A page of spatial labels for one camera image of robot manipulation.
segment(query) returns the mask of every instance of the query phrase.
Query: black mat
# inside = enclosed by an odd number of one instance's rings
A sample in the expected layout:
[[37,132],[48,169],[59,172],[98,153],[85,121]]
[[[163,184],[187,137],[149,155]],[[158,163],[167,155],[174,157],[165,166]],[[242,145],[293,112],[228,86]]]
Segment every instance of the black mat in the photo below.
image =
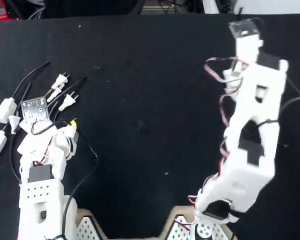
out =
[[[218,169],[223,86],[203,70],[233,56],[232,16],[159,15],[0,22],[0,102],[47,60],[29,97],[59,73],[88,81],[60,114],[78,125],[100,155],[97,173],[75,196],[109,238],[158,236],[175,205],[187,205]],[[300,15],[266,16],[264,49],[289,60],[300,87]],[[284,101],[296,93],[287,87]],[[281,120],[276,176],[238,223],[240,239],[300,239],[300,102]],[[79,142],[64,178],[68,194],[92,166]],[[0,157],[0,239],[16,239],[19,187],[7,149]]]

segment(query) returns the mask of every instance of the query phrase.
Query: white perforated plate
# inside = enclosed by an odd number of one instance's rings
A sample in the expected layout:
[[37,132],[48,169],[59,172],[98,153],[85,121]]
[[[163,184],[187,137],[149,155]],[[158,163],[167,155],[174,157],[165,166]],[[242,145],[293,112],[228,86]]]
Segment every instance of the white perforated plate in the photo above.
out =
[[212,236],[212,240],[229,240],[220,225],[213,224],[211,221],[204,219],[201,219],[197,223],[196,232],[203,239]]
[[77,240],[102,240],[99,237],[95,225],[88,216],[84,216],[76,228],[76,239]]
[[[187,223],[184,216],[180,215],[177,216],[175,219],[181,223]],[[190,240],[190,231],[175,222],[172,225],[172,228],[170,229],[166,240]]]
[[[187,221],[184,216],[179,215],[175,218],[177,221],[187,224]],[[166,240],[191,240],[195,239],[195,236],[199,236],[202,239],[212,239],[212,240],[229,240],[227,238],[227,235],[222,230],[220,225],[213,224],[212,222],[208,220],[201,219],[194,227],[191,229],[196,230],[197,235],[195,232],[193,238],[191,231],[187,230],[177,222],[174,222],[172,227],[170,228],[170,231],[168,233],[168,236],[166,237]]]

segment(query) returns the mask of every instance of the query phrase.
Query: cable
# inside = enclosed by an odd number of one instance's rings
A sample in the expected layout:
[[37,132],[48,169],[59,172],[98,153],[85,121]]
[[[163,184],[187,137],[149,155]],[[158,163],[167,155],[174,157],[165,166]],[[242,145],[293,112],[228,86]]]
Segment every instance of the cable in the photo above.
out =
[[19,183],[21,183],[21,178],[18,176],[18,174],[16,172],[14,158],[13,158],[14,139],[15,139],[15,134],[11,134],[10,146],[9,146],[9,161],[10,161],[10,166],[11,166],[14,176],[19,181]]
[[60,113],[60,111],[58,110],[56,113],[55,113],[55,115],[54,115],[54,119],[53,119],[53,122],[55,122],[56,120],[57,120],[57,116],[58,116],[58,114]]
[[58,125],[58,124],[62,124],[62,123],[65,123],[65,124],[67,124],[67,125],[71,125],[70,122],[68,122],[68,121],[66,121],[66,120],[64,120],[64,119],[62,119],[62,120],[53,122],[51,125],[47,126],[45,129],[43,129],[43,130],[41,130],[41,131],[39,131],[39,132],[34,133],[34,128],[35,128],[35,124],[36,124],[36,122],[34,122],[34,123],[32,124],[32,127],[31,127],[31,133],[32,133],[32,135],[34,135],[34,136],[40,135],[40,134],[43,134],[44,132],[48,131],[48,130],[49,130],[50,128],[52,128],[53,126]]
[[45,10],[45,9],[46,9],[46,7],[39,8],[37,11],[35,11],[34,13],[32,13],[32,14],[28,17],[28,20],[31,20],[31,19],[33,19],[34,17],[38,17],[39,14],[40,14],[43,10]]
[[28,93],[29,93],[29,90],[30,90],[30,88],[31,88],[31,85],[32,85],[32,83],[29,82],[28,85],[26,86],[26,89],[25,89],[25,91],[24,91],[24,94],[23,94],[22,98],[20,99],[20,101],[19,101],[19,103],[18,103],[18,106],[17,106],[16,109],[15,109],[15,112],[18,112],[18,111],[19,111],[19,109],[20,109],[20,107],[21,107],[21,102],[22,102],[23,100],[25,100],[25,98],[27,97],[27,95],[28,95]]
[[79,129],[77,129],[76,131],[81,136],[81,138],[85,142],[85,144],[88,146],[88,148],[90,149],[91,153],[94,155],[95,165],[94,165],[94,168],[92,169],[92,171],[89,172],[85,177],[83,177],[83,179],[72,190],[72,192],[71,192],[71,194],[69,196],[69,199],[68,199],[68,201],[65,204],[65,208],[64,208],[64,212],[63,212],[63,218],[62,218],[62,235],[64,235],[65,231],[66,231],[67,211],[68,211],[71,199],[74,197],[74,195],[76,194],[76,192],[79,189],[79,187],[95,172],[95,170],[97,169],[97,167],[99,165],[99,157],[98,157],[98,154],[96,153],[96,151],[93,149],[93,147],[90,145],[90,143],[86,140],[85,136],[81,133],[81,131],[79,131]]
[[234,82],[234,81],[238,81],[240,78],[238,79],[234,79],[234,80],[225,80],[223,78],[221,78],[214,70],[212,70],[212,68],[209,67],[208,65],[208,62],[210,61],[224,61],[224,60],[236,60],[238,62],[241,62],[245,65],[249,65],[248,63],[246,63],[245,61],[242,61],[240,59],[238,59],[237,57],[235,56],[231,56],[231,57],[211,57],[209,59],[207,59],[205,61],[205,65],[203,66],[204,70],[206,70],[206,72],[208,74],[210,74],[215,80],[217,80],[219,83],[223,83],[223,84],[226,84],[226,83],[231,83],[231,82]]
[[73,85],[68,87],[66,90],[64,90],[62,93],[60,93],[55,99],[53,99],[49,104],[48,107],[50,107],[52,104],[54,104],[56,101],[59,101],[64,95],[68,94],[71,92],[74,88],[82,84],[85,80],[87,80],[87,77],[82,78],[79,81],[76,81]]
[[47,61],[45,64],[43,64],[43,65],[37,67],[36,69],[32,70],[31,72],[29,72],[29,73],[21,80],[21,82],[19,83],[19,85],[18,85],[18,86],[16,87],[16,89],[14,90],[14,93],[13,93],[13,95],[12,95],[12,98],[13,98],[13,99],[15,98],[15,96],[16,96],[16,94],[17,94],[19,88],[20,88],[20,86],[22,85],[22,83],[23,83],[28,77],[30,77],[30,76],[31,76],[33,73],[35,73],[36,71],[38,71],[38,70],[42,69],[43,67],[47,66],[48,64],[50,64],[49,61]]
[[49,117],[51,117],[52,113],[54,112],[59,102],[60,101],[56,101],[55,104],[52,106],[51,110],[49,111]]
[[279,110],[279,117],[282,114],[282,112],[292,103],[299,101],[300,100],[300,89],[292,82],[292,80],[289,77],[286,77],[286,80],[288,81],[288,83],[290,84],[290,86],[299,94],[298,97],[294,97],[290,100],[288,100],[287,102],[285,102]]

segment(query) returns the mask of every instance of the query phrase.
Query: red wire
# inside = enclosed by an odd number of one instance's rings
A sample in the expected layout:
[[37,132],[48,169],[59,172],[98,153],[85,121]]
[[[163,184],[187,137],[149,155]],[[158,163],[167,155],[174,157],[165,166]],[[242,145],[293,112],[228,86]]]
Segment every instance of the red wire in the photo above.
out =
[[221,175],[221,167],[223,166],[225,162],[225,157],[223,156],[220,161],[219,161],[219,172],[218,172],[218,177]]
[[187,224],[184,224],[182,222],[179,222],[177,220],[174,220],[177,224],[181,225],[182,227],[184,227],[185,229],[187,229],[188,231],[190,231],[190,228],[187,227]]

